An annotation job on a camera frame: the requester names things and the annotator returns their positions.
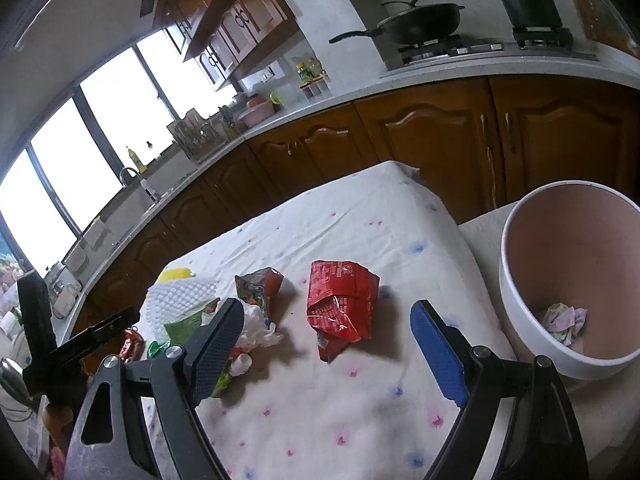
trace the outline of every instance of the stove burner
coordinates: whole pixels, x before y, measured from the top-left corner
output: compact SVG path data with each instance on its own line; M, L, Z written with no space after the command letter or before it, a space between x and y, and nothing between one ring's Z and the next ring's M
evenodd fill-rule
M415 58L427 59L434 56L444 56L449 54L450 51L464 46L460 36L454 34L431 43L402 46L398 49L398 52L402 55L402 63L406 65L415 60Z
M571 48L574 37L568 28L549 30L528 30L525 27L513 27L513 38L520 48L529 46L561 46Z

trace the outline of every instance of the yellow bottle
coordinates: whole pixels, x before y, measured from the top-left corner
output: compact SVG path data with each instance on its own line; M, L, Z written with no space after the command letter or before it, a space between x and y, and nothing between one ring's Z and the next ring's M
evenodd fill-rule
M129 150L129 158L131 159L131 161L135 165L136 169L138 170L138 173L139 174L145 173L146 166L144 164L142 164L142 161L140 160L140 157L129 146L127 146L127 149Z

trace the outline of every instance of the countertop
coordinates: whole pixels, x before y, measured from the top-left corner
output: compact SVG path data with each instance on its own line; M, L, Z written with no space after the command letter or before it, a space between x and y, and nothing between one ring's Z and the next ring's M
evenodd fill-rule
M461 59L447 64L416 68L407 72L388 75L375 74L364 82L360 81L354 88L333 88L332 91L327 94L315 97L306 102L297 102L279 111L261 124L246 131L241 137L226 144L218 152L203 161L197 170L179 182L161 198L158 204L143 215L140 222L116 245L113 253L100 264L100 267L98 267L91 278L87 280L69 316L63 320L52 318L53 329L56 333L58 344L60 345L70 338L73 326L76 323L76 319L88 293L130 241L132 241L175 196L207 171L213 164L220 160L220 158L246 140L263 134L282 124L325 110L326 108L390 90L448 79L501 74L549 74L598 79L640 89L640 69L638 72L634 72L634 70L629 68L630 64L625 63L628 56L622 53L613 53L612 49L605 49L602 52L598 52L597 55L599 60L575 59L573 57L553 55L516 55L484 59Z

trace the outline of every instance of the faucet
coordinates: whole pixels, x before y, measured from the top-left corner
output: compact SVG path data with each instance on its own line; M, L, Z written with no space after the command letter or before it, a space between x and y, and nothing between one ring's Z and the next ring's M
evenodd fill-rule
M154 204L157 204L159 201L158 198L158 194L156 193L156 190L153 189L148 181L144 178L142 178L142 176L138 173L138 170L135 170L134 168L128 168L128 167L124 167L120 170L120 174L118 175L118 179L120 180L120 183L122 184L123 188L127 187L127 183L124 181L124 174L126 171L133 171L133 173L135 174L136 178L140 181L140 186L142 186L142 189L145 190L145 193L149 196L149 198L152 200L152 202Z

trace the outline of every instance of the gas stove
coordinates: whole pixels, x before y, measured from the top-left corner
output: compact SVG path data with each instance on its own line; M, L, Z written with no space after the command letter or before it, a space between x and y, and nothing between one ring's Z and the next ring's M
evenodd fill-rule
M519 47L515 42L464 45L457 35L451 36L445 41L402 47L398 51L402 56L404 66L389 70L383 73L382 77L467 59L509 56L570 57L572 59L592 61L598 59L595 54L576 52L570 48L557 46L545 41L527 41L526 46L523 48Z

